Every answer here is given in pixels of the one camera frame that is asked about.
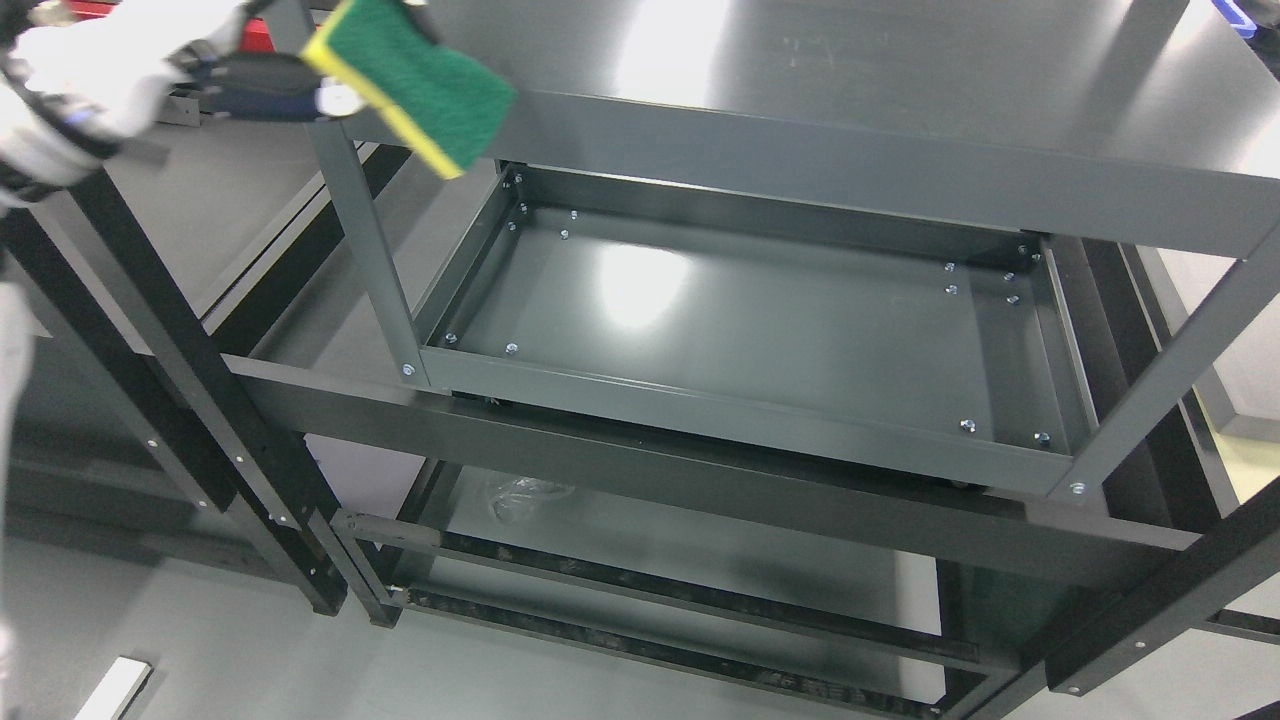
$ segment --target blue object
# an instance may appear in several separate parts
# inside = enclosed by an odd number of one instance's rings
[[[1253,33],[1258,32],[1258,23],[1249,19],[1249,15],[1245,15],[1244,10],[1231,0],[1213,0],[1213,5],[1217,5],[1217,12],[1222,13],[1226,22],[1231,23],[1235,32],[1244,40],[1249,40]]]

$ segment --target green scrub sponge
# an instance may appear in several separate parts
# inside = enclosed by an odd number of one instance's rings
[[[343,0],[301,56],[358,92],[444,179],[484,152],[516,97],[476,60],[428,41],[399,0]]]

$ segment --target metal beam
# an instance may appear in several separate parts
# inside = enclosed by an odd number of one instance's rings
[[[227,361],[257,407],[296,430],[1061,583],[1126,589],[1196,537],[1093,516],[1076,532],[905,473]]]
[[[818,678],[796,675],[750,662],[643,641],[595,628],[573,625],[538,615],[481,605],[447,594],[410,588],[408,591],[397,592],[394,598],[398,605],[411,610],[454,618],[475,625],[509,630],[531,638],[603,652],[614,657],[625,657],[714,680],[823,702],[879,717],[933,716],[929,710],[932,706],[914,700],[852,688]]]
[[[1280,482],[1048,655],[1050,688],[1087,693],[1280,570]]]
[[[1280,620],[1252,612],[1219,610],[1208,620],[1196,623],[1193,628],[1245,641],[1280,644]]]
[[[334,516],[334,525],[338,528],[346,525],[355,537],[365,541],[396,544],[415,552],[590,588],[667,607],[678,607],[749,625],[867,647],[900,657],[911,657],[979,673],[997,670],[1012,674],[1018,669],[1018,659],[1010,652],[979,648],[974,643],[931,633],[660,578],[576,557],[347,511],[339,511]]]

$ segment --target red object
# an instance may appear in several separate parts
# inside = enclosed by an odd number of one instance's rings
[[[102,15],[110,13],[111,8],[115,6],[111,3],[86,3],[84,0],[69,0],[69,4],[82,20],[101,18]],[[266,23],[259,18],[253,18],[244,26],[244,37],[241,38],[241,50],[246,53],[275,51],[275,46],[271,45],[271,36],[266,32]]]

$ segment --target reflective metal surface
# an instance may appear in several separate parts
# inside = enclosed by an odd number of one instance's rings
[[[1280,86],[1207,3],[433,12],[521,90],[507,159],[1235,255],[1276,219]]]

